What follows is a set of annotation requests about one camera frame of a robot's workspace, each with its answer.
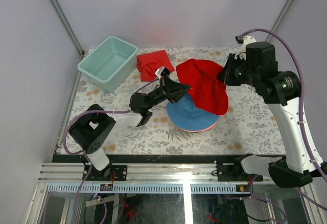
blue bucket hat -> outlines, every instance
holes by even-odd
[[[219,116],[195,106],[191,95],[186,94],[177,103],[168,103],[168,116],[177,127],[187,131],[203,131],[213,126]]]

table surface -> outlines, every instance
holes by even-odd
[[[159,51],[163,48],[140,48],[139,54]],[[190,59],[213,60],[224,65],[229,53],[237,48],[165,48],[176,67]],[[177,81],[176,72],[170,75]],[[92,104],[105,110],[128,109],[131,94],[145,85],[135,69],[112,94],[94,85],[82,74],[69,120],[84,112]],[[151,91],[151,84],[143,92]],[[166,112],[168,102],[152,108],[153,115],[142,127],[113,129],[103,144],[107,154],[156,154],[156,155],[230,155],[230,154],[284,154],[285,149],[275,118],[263,99],[249,86],[227,87],[228,112],[220,116],[210,130],[189,133],[174,126]],[[68,136],[67,146],[76,152],[81,148]]]

red cloth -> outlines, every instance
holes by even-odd
[[[151,82],[157,77],[158,68],[166,67],[170,72],[175,71],[166,51],[151,52],[137,56],[137,70],[141,73],[141,81]]]
[[[222,69],[213,61],[196,59],[189,59],[176,67],[180,83],[191,86],[189,94],[194,104],[217,115],[223,115],[228,110],[226,85],[217,79]]]

mint green plastic container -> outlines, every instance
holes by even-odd
[[[78,70],[97,86],[113,93],[136,68],[137,50],[135,45],[109,36],[78,64]]]

white wall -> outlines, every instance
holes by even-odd
[[[316,147],[327,161],[327,0],[295,0],[278,33],[300,63],[308,123]],[[281,70],[295,70],[285,49],[277,41],[273,44]],[[327,206],[327,183],[321,178],[314,183],[321,203]]]
[[[78,55],[48,0],[0,0],[0,216],[21,223]]]
[[[237,46],[235,35],[271,28],[286,0],[58,1],[82,46],[90,48],[109,35],[139,47]]]

